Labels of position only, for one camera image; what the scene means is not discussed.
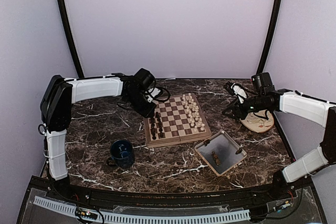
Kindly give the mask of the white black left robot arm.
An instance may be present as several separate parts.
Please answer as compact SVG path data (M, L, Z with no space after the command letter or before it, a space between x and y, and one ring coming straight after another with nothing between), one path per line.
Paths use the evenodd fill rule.
M74 197L74 189L62 179L68 177L68 127L72 120L90 117L89 114L73 115L73 112L81 112L80 106L94 99L102 101L103 98L117 97L118 107L150 118L154 116L156 104L169 100L170 96L169 90L159 86L154 75L144 68L133 75L117 72L86 78L52 76L40 103L38 130L45 138L44 156L49 164L48 171L52 179L59 180L54 184L54 193L63 201Z

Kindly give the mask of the wooden folding chess board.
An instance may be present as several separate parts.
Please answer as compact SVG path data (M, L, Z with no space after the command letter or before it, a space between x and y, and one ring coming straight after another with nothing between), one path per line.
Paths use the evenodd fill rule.
M200 116L205 124L205 132L194 133L188 123L184 106L182 104L182 94L171 96L165 102L157 102L154 111L155 125L151 125L150 118L144 119L144 131L146 145L149 148L164 147L175 144L189 143L209 138L212 133L201 109L201 106L196 98L196 95L191 93L200 108ZM158 120L155 113L158 112L161 117L164 138L159 138ZM156 140L152 139L151 127L156 129Z

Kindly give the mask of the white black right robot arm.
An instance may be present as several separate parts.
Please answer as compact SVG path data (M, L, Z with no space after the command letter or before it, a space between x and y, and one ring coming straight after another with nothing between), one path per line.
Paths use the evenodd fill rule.
M324 128L323 140L317 148L274 176L276 182L268 187L268 195L271 199L278 200L287 193L289 183L335 164L335 103L298 91L277 90L267 72L252 76L251 81L254 87L251 96L239 83L225 84L225 90L235 96L235 100L222 111L223 115L244 120L253 112L278 111L299 116Z

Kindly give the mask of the silver metal tray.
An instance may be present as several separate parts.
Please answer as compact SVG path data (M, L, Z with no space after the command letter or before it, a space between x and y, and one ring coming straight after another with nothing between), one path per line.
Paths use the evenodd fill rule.
M216 176L223 176L247 157L246 151L224 130L197 144L195 151ZM212 158L212 151L220 159L221 164L219 166L216 166Z

